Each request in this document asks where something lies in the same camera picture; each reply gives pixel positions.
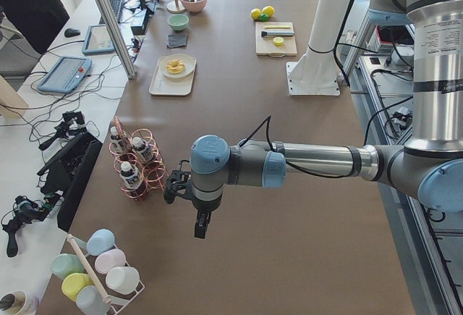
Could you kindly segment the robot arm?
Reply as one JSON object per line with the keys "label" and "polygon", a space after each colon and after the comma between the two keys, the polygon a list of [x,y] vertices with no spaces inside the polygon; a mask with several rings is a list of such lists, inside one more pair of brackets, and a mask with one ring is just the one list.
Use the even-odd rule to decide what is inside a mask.
{"label": "robot arm", "polygon": [[361,148],[243,140],[215,135],[192,145],[188,191],[204,238],[225,185],[280,187],[292,167],[328,178],[362,177],[428,208],[462,210],[462,0],[370,0],[375,24],[415,28],[412,137],[402,146]]}

